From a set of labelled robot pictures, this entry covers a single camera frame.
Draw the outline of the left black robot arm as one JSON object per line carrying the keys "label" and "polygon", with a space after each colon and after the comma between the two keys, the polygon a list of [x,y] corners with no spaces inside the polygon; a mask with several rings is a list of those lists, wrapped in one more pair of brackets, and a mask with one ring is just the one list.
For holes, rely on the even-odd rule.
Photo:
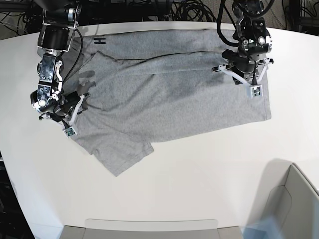
{"label": "left black robot arm", "polygon": [[233,22],[235,32],[231,42],[223,35],[221,31],[221,20],[223,13],[229,12],[226,9],[225,1],[222,0],[219,5],[217,17],[217,34],[227,46],[237,49],[225,50],[222,52],[222,58],[228,61],[228,70],[234,72],[246,81],[251,80],[252,84],[257,84],[257,67],[260,64],[260,55],[269,53],[272,49],[271,35],[266,29],[264,15],[273,6],[271,0],[264,6],[261,0],[235,0],[232,4],[232,11],[236,17]]}

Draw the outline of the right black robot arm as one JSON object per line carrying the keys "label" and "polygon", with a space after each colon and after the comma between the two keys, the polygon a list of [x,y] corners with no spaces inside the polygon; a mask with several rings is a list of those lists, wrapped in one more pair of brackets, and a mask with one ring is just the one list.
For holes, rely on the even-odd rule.
{"label": "right black robot arm", "polygon": [[32,107],[40,113],[40,119],[68,122],[75,113],[81,98],[77,93],[66,95],[62,76],[63,54],[69,52],[79,24],[81,4],[77,0],[57,0],[41,3],[43,10],[42,29],[37,47],[43,51],[37,65],[39,77],[37,89],[31,93]]}

